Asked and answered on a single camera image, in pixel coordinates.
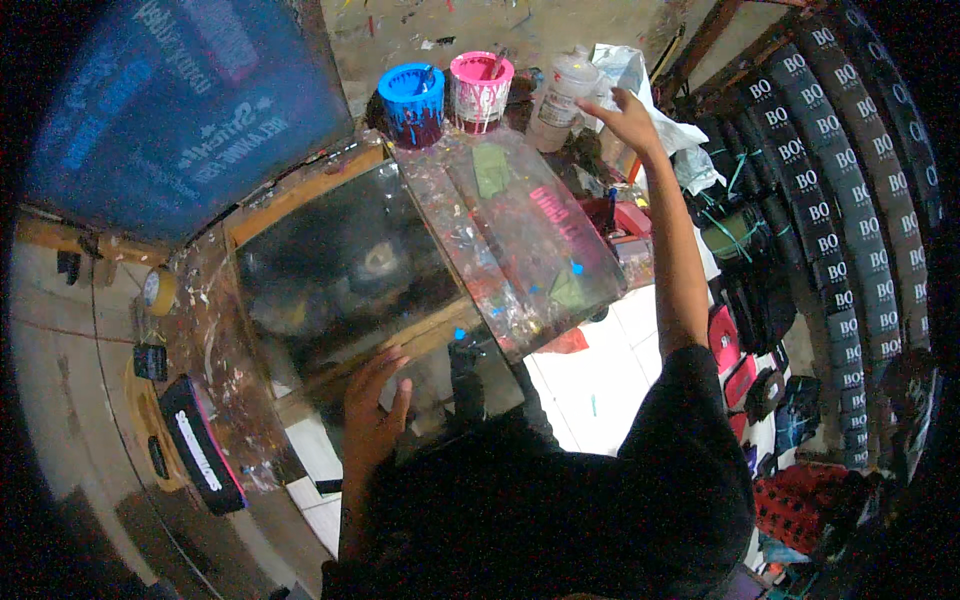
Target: paint bucket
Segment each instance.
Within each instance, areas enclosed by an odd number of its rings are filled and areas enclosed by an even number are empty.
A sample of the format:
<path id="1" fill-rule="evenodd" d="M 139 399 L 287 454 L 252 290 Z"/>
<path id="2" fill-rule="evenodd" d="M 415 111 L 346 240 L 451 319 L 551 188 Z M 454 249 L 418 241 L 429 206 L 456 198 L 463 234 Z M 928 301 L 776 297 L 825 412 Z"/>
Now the paint bucket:
<path id="1" fill-rule="evenodd" d="M 466 52 L 450 62 L 454 123 L 467 133 L 491 132 L 503 118 L 514 66 L 504 59 L 492 78 L 483 79 L 495 61 L 490 52 Z"/>
<path id="2" fill-rule="evenodd" d="M 427 91 L 418 90 L 425 62 L 394 67 L 376 87 L 383 98 L 390 137 L 403 148 L 426 148 L 444 134 L 444 73 L 433 69 Z"/>

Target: plastic jar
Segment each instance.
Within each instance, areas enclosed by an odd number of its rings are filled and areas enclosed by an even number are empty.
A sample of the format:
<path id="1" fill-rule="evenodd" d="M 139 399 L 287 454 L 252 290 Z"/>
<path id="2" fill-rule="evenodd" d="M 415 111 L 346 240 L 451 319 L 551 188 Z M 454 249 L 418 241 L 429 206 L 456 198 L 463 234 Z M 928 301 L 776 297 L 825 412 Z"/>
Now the plastic jar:
<path id="1" fill-rule="evenodd" d="M 543 74 L 543 92 L 534 104 L 527 127 L 527 143 L 541 152 L 557 152 L 577 116 L 574 100 L 592 94 L 600 72 L 587 59 L 587 48 L 577 45 L 571 54 L 557 56 Z"/>

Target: person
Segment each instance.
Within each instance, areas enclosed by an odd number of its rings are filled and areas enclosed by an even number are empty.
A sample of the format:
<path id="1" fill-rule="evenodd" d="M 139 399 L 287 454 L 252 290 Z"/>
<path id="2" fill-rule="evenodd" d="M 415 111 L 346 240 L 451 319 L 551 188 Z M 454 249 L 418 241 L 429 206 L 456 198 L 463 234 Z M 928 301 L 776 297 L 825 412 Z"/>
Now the person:
<path id="1" fill-rule="evenodd" d="M 339 562 L 324 564 L 324 598 L 726 591 L 753 532 L 754 496 L 707 349 L 707 282 L 650 115 L 629 92 L 613 94 L 620 111 L 578 104 L 646 170 L 665 357 L 626 440 L 616 457 L 557 452 L 533 428 L 499 423 L 394 467 L 413 386 L 398 384 L 384 416 L 380 391 L 409 360 L 389 348 L 346 394 Z"/>

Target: red fabric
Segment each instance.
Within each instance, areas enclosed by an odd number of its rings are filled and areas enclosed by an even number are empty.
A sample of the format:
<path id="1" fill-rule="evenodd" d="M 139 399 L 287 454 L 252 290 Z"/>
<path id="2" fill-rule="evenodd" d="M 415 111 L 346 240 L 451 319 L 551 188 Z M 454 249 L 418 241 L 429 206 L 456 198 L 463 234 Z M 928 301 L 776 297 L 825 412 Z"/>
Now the red fabric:
<path id="1" fill-rule="evenodd" d="M 590 344 L 587 343 L 584 332 L 580 330 L 580 327 L 574 327 L 543 348 L 537 350 L 537 354 L 546 354 L 548 352 L 553 352 L 554 354 L 572 354 L 580 350 L 586 350 L 589 347 Z"/>
<path id="2" fill-rule="evenodd" d="M 736 371 L 723 384 L 723 394 L 727 399 L 728 408 L 742 406 L 743 398 L 750 392 L 756 381 L 756 361 L 751 354 L 737 367 Z"/>
<path id="3" fill-rule="evenodd" d="M 839 502 L 847 474 L 838 465 L 794 465 L 756 480 L 756 528 L 809 554 Z"/>
<path id="4" fill-rule="evenodd" d="M 728 419 L 730 422 L 730 427 L 733 430 L 734 436 L 739 443 L 740 438 L 743 437 L 743 430 L 747 428 L 747 414 L 746 413 L 737 413 Z"/>
<path id="5" fill-rule="evenodd" d="M 728 343 L 724 347 L 723 338 L 727 336 Z M 717 362 L 717 370 L 725 372 L 740 360 L 740 341 L 736 336 L 736 325 L 730 316 L 730 309 L 726 304 L 712 311 L 707 327 L 707 338 L 713 360 Z"/>

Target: blue paint bucket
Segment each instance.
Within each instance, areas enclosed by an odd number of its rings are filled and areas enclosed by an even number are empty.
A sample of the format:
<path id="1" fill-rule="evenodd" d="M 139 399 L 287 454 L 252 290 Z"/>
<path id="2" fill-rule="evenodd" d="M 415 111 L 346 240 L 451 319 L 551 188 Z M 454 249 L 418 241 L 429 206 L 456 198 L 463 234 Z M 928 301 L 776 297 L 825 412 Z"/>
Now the blue paint bucket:
<path id="1" fill-rule="evenodd" d="M 376 87 L 387 111 L 390 137 L 403 148 L 426 148 L 444 134 L 444 72 L 435 68 L 424 92 L 420 79 L 428 66 L 408 62 L 394 67 Z"/>

